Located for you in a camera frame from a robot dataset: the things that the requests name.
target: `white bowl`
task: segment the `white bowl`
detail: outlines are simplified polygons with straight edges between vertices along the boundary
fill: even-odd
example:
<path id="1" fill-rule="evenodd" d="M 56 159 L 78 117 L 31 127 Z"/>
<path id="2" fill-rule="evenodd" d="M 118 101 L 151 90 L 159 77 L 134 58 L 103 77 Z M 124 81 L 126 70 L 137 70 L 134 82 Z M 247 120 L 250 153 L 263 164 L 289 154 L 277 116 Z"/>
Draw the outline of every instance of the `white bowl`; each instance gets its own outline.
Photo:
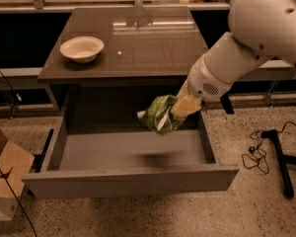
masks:
<path id="1" fill-rule="evenodd" d="M 103 49 L 104 43 L 94 37 L 77 37 L 70 39 L 60 47 L 63 56 L 78 63 L 93 61 Z"/>

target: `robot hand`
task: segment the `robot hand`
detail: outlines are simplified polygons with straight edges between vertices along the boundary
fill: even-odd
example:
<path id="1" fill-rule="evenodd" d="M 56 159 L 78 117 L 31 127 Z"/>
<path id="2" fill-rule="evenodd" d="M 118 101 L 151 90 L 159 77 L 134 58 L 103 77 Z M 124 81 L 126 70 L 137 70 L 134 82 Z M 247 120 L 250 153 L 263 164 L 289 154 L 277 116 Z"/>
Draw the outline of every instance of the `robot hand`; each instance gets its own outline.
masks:
<path id="1" fill-rule="evenodd" d="M 226 33 L 190 69 L 171 113 L 187 117 L 199 100 L 215 101 L 244 74 L 273 56 L 296 68 L 296 4 L 292 0 L 237 0 Z"/>

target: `open drawer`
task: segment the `open drawer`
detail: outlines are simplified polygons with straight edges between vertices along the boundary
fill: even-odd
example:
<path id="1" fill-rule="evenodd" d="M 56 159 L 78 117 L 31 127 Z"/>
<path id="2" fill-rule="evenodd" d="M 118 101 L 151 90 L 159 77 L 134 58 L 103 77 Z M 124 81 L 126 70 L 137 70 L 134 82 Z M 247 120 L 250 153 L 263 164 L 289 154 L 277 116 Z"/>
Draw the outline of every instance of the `open drawer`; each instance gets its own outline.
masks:
<path id="1" fill-rule="evenodd" d="M 157 135 L 135 116 L 163 87 L 75 88 L 68 93 L 39 173 L 37 198 L 95 198 L 225 191 L 239 169 L 215 157 L 206 113 Z"/>

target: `concrete floor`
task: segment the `concrete floor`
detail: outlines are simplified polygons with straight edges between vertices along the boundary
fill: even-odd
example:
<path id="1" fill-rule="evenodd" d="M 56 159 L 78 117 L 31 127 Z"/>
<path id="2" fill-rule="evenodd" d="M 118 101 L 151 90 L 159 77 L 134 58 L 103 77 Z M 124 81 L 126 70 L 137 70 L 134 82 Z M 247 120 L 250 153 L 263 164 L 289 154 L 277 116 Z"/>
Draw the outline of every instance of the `concrete floor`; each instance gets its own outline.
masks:
<path id="1" fill-rule="evenodd" d="M 222 164 L 238 164 L 240 172 L 226 192 L 155 197 L 38 200 L 27 193 L 22 204 L 37 236 L 296 236 L 296 170 L 290 170 L 295 198 L 284 197 L 273 146 L 263 143 L 269 173 L 247 170 L 242 154 L 256 142 L 258 129 L 282 129 L 296 122 L 296 107 L 208 111 L 213 139 Z M 54 117 L 0 118 L 0 127 L 14 142 L 34 154 L 41 152 Z M 280 139 L 285 154 L 296 155 L 296 127 Z M 0 222 L 0 236 L 34 236 L 18 206 L 12 221 Z"/>

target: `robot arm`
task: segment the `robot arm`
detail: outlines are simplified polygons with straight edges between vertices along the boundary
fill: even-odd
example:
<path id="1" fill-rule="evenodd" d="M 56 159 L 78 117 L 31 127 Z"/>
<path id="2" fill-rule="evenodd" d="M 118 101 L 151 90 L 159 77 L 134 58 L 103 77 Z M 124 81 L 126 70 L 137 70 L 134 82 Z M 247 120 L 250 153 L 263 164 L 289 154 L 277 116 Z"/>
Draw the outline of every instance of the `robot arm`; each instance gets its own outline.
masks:
<path id="1" fill-rule="evenodd" d="M 292 0 L 237 0 L 226 33 L 190 69 L 171 112 L 184 118 L 201 101 L 219 99 L 244 74 L 273 56 L 296 68 L 296 4 Z"/>

